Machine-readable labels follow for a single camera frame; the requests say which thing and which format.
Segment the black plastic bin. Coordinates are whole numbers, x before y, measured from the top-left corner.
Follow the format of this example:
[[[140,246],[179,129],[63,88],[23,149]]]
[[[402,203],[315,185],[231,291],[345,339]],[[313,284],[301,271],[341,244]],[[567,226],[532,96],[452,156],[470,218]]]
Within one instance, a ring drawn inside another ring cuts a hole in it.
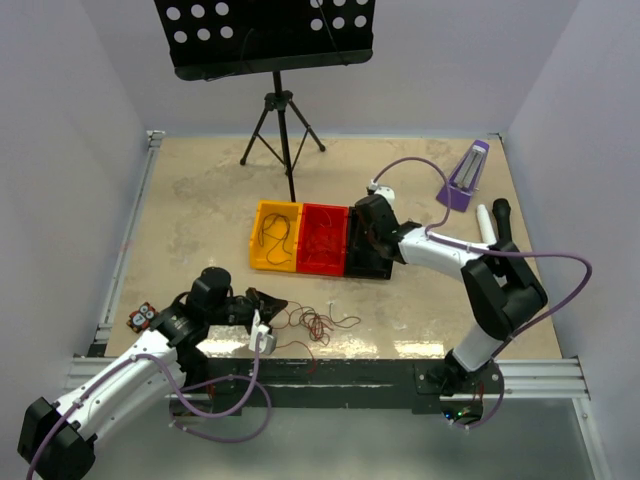
[[[344,276],[368,280],[390,280],[393,261],[371,246],[354,207],[349,208]]]

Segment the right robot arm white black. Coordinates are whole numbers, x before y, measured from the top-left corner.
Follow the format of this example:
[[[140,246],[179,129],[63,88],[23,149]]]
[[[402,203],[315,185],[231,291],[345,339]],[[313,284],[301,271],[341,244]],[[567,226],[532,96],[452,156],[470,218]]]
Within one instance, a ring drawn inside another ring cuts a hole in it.
[[[438,375],[443,387],[469,392],[495,352],[547,305],[533,270],[511,240],[466,243],[416,222],[401,224],[379,194],[359,200],[355,210],[367,242],[383,258],[426,267],[463,283],[475,325],[447,353]]]

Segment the yellow plastic bin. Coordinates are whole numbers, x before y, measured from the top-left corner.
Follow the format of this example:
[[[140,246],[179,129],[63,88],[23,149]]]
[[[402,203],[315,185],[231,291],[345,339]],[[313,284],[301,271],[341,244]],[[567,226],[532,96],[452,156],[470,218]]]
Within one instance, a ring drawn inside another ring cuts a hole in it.
[[[303,204],[260,200],[249,240],[255,270],[295,272]]]

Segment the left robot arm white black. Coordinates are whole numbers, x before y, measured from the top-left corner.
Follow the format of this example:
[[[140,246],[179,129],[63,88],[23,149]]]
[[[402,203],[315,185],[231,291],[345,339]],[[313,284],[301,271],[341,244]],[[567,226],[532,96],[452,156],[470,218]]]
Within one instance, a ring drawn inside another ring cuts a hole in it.
[[[254,288],[236,295],[227,270],[205,268],[124,354],[57,400],[40,397],[27,408],[17,446],[29,464],[27,478],[83,478],[95,462],[98,442],[144,405],[168,394],[203,419],[236,413],[260,386],[259,358],[271,354],[277,343],[270,323],[287,305]],[[206,383],[208,358],[198,346],[212,326],[244,327],[255,357],[245,393],[216,413],[195,407],[185,395]]]

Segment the red plastic bin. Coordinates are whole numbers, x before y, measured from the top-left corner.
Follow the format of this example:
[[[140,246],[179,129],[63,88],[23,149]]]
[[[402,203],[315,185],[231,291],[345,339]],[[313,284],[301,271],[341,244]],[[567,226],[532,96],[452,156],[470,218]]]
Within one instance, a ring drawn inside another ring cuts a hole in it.
[[[342,277],[349,208],[304,203],[298,237],[296,272]]]

